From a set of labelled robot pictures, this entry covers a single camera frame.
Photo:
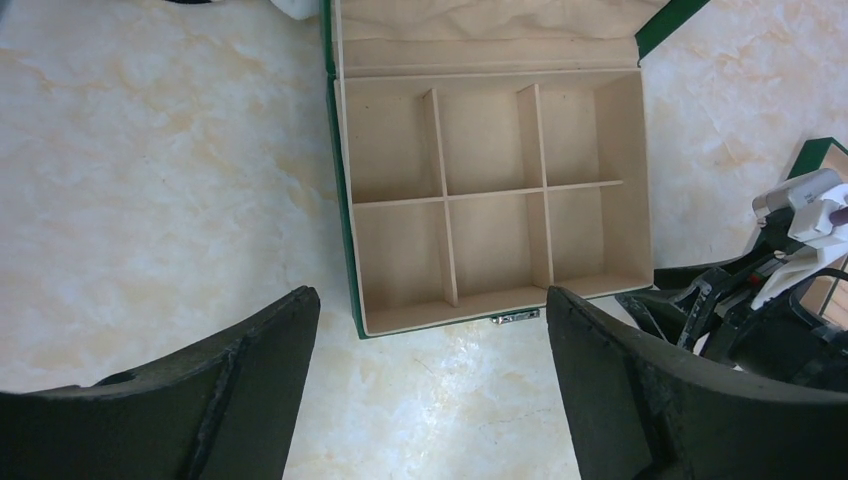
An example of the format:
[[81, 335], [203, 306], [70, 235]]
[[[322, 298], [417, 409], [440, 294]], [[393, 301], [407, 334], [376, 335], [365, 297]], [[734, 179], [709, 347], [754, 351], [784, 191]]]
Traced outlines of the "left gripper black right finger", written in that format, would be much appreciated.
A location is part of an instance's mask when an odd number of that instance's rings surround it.
[[843, 479], [847, 397], [731, 369], [573, 292], [547, 325], [584, 479]]

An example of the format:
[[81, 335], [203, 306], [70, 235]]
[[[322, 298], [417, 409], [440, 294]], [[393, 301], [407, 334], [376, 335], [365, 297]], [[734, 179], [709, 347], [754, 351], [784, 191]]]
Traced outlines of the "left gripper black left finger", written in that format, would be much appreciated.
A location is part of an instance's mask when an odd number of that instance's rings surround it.
[[1, 396], [5, 479], [279, 479], [320, 315], [302, 286], [94, 385]]

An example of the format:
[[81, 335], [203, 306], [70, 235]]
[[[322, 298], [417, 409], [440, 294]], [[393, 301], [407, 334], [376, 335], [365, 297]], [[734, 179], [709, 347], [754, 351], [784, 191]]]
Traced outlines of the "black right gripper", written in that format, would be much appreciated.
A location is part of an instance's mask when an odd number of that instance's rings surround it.
[[847, 390], [847, 331], [804, 307], [815, 280], [847, 275], [825, 267], [753, 305], [765, 284], [802, 250], [788, 235], [794, 212], [765, 217], [754, 248], [731, 260], [657, 269], [654, 289], [619, 294], [638, 327], [688, 352], [746, 372], [810, 388]]

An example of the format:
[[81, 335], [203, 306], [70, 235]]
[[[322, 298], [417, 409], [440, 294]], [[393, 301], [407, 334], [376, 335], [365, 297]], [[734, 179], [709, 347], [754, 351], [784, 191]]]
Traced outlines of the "green compartment jewelry tray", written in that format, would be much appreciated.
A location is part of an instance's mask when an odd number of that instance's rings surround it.
[[[808, 140], [802, 146], [791, 170], [796, 177], [829, 169], [839, 177], [835, 187], [827, 187], [809, 206], [801, 209], [804, 240], [810, 240], [821, 262], [843, 273], [847, 271], [847, 149], [836, 139]], [[813, 279], [801, 297], [801, 304], [813, 313], [847, 327], [847, 282], [823, 274]]]

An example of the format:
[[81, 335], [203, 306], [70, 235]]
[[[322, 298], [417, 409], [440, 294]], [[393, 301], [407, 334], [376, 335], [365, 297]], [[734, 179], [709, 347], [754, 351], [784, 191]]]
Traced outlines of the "green jewelry box with lid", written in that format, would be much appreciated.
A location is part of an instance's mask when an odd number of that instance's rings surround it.
[[641, 63], [701, 8], [321, 2], [358, 336], [650, 287]]

